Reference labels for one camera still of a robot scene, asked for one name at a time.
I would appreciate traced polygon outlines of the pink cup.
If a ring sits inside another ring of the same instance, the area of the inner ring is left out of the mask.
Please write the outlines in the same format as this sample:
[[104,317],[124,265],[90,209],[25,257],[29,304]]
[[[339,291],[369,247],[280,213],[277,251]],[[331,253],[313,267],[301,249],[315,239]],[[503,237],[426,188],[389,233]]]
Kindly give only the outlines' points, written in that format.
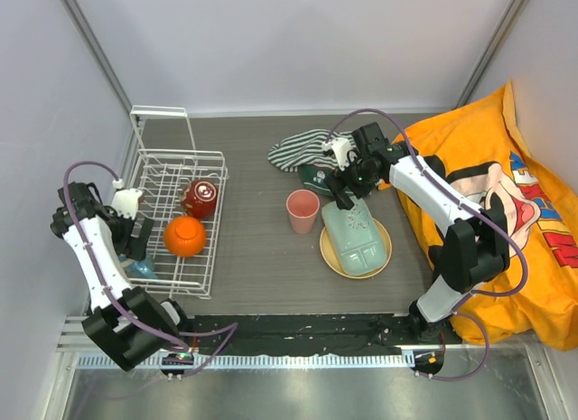
[[285,207],[294,232],[307,234],[312,230],[321,202],[313,191],[301,189],[287,197]]

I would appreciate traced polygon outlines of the blue patterned bowl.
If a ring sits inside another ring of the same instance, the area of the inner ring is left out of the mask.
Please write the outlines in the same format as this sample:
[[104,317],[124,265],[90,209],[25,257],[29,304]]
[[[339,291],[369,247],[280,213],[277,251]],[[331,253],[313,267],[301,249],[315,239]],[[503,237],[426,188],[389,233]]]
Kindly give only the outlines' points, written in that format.
[[145,255],[143,260],[134,260],[124,255],[119,257],[121,266],[126,276],[129,278],[156,280],[157,275],[154,271],[154,261],[149,254]]

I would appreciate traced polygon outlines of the yellow round plate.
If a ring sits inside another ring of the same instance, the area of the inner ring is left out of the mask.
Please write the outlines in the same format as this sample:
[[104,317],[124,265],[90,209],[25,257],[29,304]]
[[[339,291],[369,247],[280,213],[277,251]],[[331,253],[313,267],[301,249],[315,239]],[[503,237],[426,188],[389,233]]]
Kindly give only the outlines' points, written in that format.
[[331,243],[331,239],[330,239],[328,230],[326,227],[324,227],[322,229],[322,232],[320,235],[319,246],[320,246],[320,251],[321,251],[323,260],[331,268],[332,271],[334,271],[335,273],[337,273],[343,277],[346,277],[348,279],[363,280],[363,279],[369,279],[369,278],[379,274],[380,272],[382,272],[385,269],[385,267],[388,265],[389,260],[392,256],[392,251],[393,251],[392,240],[391,240],[391,237],[389,236],[388,231],[383,226],[383,224],[380,221],[378,221],[377,219],[374,219],[374,222],[376,224],[376,227],[377,227],[378,232],[379,232],[379,236],[381,237],[381,240],[384,244],[384,248],[385,248],[386,254],[387,254],[386,261],[385,261],[384,265],[381,266],[380,268],[377,268],[373,271],[367,272],[366,274],[363,274],[363,275],[348,275],[342,269],[342,267],[340,265],[340,261],[338,259],[338,256],[337,256],[337,254],[334,250],[334,247]]

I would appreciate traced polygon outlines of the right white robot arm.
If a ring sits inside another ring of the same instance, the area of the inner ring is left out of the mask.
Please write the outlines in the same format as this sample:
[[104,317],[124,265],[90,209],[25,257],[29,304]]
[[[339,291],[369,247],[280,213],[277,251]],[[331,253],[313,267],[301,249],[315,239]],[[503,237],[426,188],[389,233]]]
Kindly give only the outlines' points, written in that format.
[[507,217],[500,200],[489,210],[468,201],[407,141],[390,143],[377,123],[355,130],[351,138],[329,135],[322,150],[337,162],[326,184],[338,209],[351,210],[383,181],[434,221],[443,243],[429,253],[432,285],[409,307],[413,340],[431,341],[473,288],[508,268]]

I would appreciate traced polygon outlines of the light green divided tray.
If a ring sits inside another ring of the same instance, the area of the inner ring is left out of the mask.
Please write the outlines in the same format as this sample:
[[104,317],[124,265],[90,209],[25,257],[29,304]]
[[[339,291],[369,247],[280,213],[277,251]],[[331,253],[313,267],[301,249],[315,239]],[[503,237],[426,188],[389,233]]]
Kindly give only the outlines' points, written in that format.
[[351,210],[340,210],[335,202],[324,205],[322,221],[344,272],[363,275],[383,266],[387,254],[367,204],[353,201]]

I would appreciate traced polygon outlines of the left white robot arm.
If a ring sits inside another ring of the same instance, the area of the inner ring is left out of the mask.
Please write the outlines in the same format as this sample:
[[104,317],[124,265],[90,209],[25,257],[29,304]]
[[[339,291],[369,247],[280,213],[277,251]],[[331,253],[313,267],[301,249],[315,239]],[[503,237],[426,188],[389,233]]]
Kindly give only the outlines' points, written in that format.
[[84,332],[129,371],[160,349],[186,350],[192,325],[175,301],[156,301],[126,274],[121,260],[145,260],[154,222],[137,218],[142,191],[116,185],[109,204],[92,182],[60,188],[63,205],[52,216],[51,231],[75,253],[89,287]]

